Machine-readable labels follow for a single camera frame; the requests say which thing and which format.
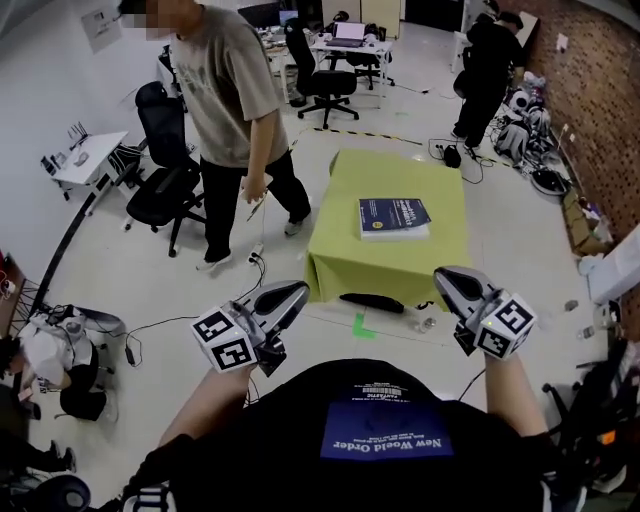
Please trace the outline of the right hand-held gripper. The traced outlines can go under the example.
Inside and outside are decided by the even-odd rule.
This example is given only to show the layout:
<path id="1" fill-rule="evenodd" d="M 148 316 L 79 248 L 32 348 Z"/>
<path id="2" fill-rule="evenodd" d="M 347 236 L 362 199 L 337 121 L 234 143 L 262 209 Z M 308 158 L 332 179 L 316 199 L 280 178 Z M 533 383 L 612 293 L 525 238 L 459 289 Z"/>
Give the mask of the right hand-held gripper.
<path id="1" fill-rule="evenodd" d="M 496 286 L 475 269 L 439 267 L 433 280 L 449 312 L 458 318 L 454 338 L 467 355 L 479 349 L 505 360 L 524 343 L 537 321 L 521 296 Z"/>

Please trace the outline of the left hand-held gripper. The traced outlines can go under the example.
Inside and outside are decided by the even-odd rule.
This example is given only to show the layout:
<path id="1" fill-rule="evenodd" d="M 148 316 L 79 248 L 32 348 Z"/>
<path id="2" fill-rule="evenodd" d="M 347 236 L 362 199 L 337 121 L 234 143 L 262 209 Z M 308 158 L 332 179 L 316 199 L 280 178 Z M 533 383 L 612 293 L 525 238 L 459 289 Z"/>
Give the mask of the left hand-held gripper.
<path id="1" fill-rule="evenodd" d="M 256 364 L 270 376 L 287 357 L 281 334 L 309 296 L 309 286 L 300 280 L 260 286 L 210 309 L 191 323 L 191 332 L 216 372 Z"/>

